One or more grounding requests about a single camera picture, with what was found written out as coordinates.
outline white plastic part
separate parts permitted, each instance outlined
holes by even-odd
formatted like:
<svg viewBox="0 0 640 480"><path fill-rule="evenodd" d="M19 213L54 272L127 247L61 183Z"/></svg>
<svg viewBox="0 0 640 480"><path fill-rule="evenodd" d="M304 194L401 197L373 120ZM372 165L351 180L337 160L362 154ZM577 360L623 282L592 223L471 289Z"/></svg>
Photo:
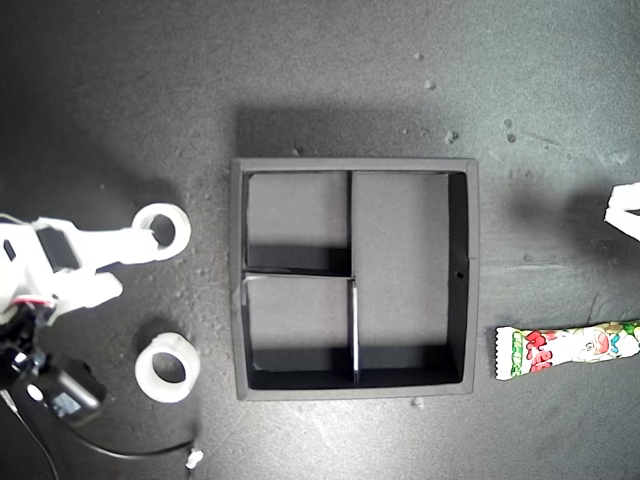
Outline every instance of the white plastic part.
<svg viewBox="0 0 640 480"><path fill-rule="evenodd" d="M133 218L132 226L133 228L150 230L151 224L159 216L168 218L175 230L173 242L166 247L159 246L156 250L154 260L167 260L175 257L189 245L191 223L189 222L187 214L175 205L169 203L152 203L136 214Z"/></svg>
<svg viewBox="0 0 640 480"><path fill-rule="evenodd" d="M162 248L150 230L164 215L173 222L175 238ZM79 308L92 308L122 294L122 284L111 273L97 273L113 263L126 265L165 260L183 251L191 237L187 215L169 204L152 204L140 210L133 226L116 231L85 232L67 220L39 218L35 222L0 223L0 324L16 297L29 295L56 304L51 323ZM52 228L64 234L79 268L53 270L38 238L38 231Z"/></svg>
<svg viewBox="0 0 640 480"><path fill-rule="evenodd" d="M27 385L27 393L33 400L38 403L44 400L44 393L42 393L42 390L36 387L33 383Z"/></svg>
<svg viewBox="0 0 640 480"><path fill-rule="evenodd" d="M175 357L184 368L184 380L170 383L156 373L153 356L166 353ZM160 403L176 403L187 397L200 375L198 352L182 335L161 333L155 337L136 360L136 380L140 389L152 400Z"/></svg>
<svg viewBox="0 0 640 480"><path fill-rule="evenodd" d="M604 216L605 222L640 240L640 217L630 210L640 210L640 183L613 187Z"/></svg>
<svg viewBox="0 0 640 480"><path fill-rule="evenodd" d="M187 467L189 470L193 470L198 466L203 458L204 452L202 450L200 450L199 448L192 448L191 453L189 453L189 458L187 458L185 467Z"/></svg>

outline snack packet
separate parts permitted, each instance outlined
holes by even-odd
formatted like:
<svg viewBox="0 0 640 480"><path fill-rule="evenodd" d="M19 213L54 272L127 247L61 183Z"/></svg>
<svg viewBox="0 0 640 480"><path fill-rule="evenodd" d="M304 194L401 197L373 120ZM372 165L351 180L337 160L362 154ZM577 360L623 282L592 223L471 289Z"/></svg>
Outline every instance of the snack packet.
<svg viewBox="0 0 640 480"><path fill-rule="evenodd" d="M602 362L640 352L640 321L564 330L497 329L496 378L509 380L566 362Z"/></svg>

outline black cable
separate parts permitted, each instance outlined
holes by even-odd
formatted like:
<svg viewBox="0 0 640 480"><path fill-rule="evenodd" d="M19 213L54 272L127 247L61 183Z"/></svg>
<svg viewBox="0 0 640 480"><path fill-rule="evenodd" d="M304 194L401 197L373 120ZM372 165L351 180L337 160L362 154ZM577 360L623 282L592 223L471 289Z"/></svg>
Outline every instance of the black cable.
<svg viewBox="0 0 640 480"><path fill-rule="evenodd" d="M47 459L47 463L49 464L49 470L51 470L51 476L54 478L54 480L60 480L60 476L58 475L58 469L56 468L56 464L53 461L51 452L49 451L49 448L47 448L44 440L40 440L38 438L38 435L36 435L36 433L33 430L31 430L31 427L29 427L27 422L24 421L24 418L22 418L22 416L18 412L14 412L14 413L16 414L16 417L18 418L18 420L20 420L20 423L22 423L22 426L25 428L25 430L29 433L31 438L33 438L33 440L36 442L38 447L40 447L40 450L42 450L42 453L44 453L44 456Z"/></svg>
<svg viewBox="0 0 640 480"><path fill-rule="evenodd" d="M178 452L180 450L191 450L194 445L193 440L189 440L187 442L179 443L178 445L174 445L173 447L163 448L162 450L156 450L153 452L143 452L143 453L125 453L118 452L116 450L111 450L109 448L105 448L101 445L94 443L92 440L89 440L87 437L78 432L75 428L67 425L64 421L58 419L61 425L64 426L64 429L70 433L76 440L78 440L85 447L93 450L94 452L102 453L109 457L119 458L121 460L144 460L147 458L160 457L162 455L167 455L170 453Z"/></svg>

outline robotic arm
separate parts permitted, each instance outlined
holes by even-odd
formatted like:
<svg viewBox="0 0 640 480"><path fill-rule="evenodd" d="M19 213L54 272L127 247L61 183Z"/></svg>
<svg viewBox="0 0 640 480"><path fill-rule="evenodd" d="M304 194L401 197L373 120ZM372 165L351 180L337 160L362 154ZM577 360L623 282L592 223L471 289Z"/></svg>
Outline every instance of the robotic arm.
<svg viewBox="0 0 640 480"><path fill-rule="evenodd" d="M151 230L167 217L173 242L160 246ZM48 355L38 347L40 329L60 315L92 308L122 294L120 281L98 270L166 260L183 251L191 236L187 215L169 204L149 205L132 226L85 232L66 220L40 218L23 223L0 216L0 390L24 381L27 392L70 424L92 418L106 389L81 361Z"/></svg>

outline white cable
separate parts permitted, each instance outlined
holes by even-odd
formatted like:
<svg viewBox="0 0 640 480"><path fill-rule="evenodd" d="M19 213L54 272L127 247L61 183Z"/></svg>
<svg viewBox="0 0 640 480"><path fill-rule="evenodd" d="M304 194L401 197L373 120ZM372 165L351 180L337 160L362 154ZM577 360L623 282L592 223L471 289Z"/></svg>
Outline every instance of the white cable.
<svg viewBox="0 0 640 480"><path fill-rule="evenodd" d="M11 216L7 213L0 213L0 218L4 218L9 220L10 222L17 223L18 225L26 225L27 222L23 222L22 220L18 220L16 217Z"/></svg>

